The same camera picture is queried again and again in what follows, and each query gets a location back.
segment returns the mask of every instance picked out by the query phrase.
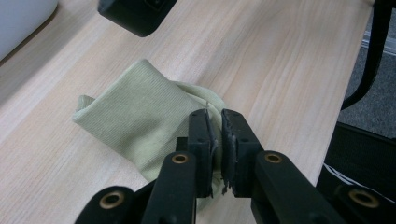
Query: folded cloth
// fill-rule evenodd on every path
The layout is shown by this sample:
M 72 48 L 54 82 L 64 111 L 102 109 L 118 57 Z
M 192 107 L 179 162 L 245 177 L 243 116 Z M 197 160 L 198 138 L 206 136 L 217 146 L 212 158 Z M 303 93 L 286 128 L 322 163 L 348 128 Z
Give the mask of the folded cloth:
M 128 68 L 96 100 L 82 95 L 73 121 L 133 162 L 147 181 L 157 178 L 178 137 L 188 136 L 189 114 L 206 108 L 219 140 L 213 194 L 220 192 L 221 110 L 224 102 L 211 90 L 169 81 L 147 60 Z M 198 202 L 202 209 L 207 200 Z

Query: wooden table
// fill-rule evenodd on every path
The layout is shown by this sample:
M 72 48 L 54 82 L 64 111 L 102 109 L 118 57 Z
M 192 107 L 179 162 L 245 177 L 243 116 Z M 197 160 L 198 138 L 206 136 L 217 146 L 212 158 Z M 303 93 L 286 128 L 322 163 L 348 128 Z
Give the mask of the wooden table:
M 265 149 L 315 184 L 368 21 L 367 0 L 180 0 L 140 38 L 96 1 L 61 0 L 0 68 L 0 223 L 72 223 L 100 189 L 139 189 L 134 165 L 71 116 L 130 64 L 207 87 L 244 114 Z M 231 193 L 198 223 L 253 223 Z

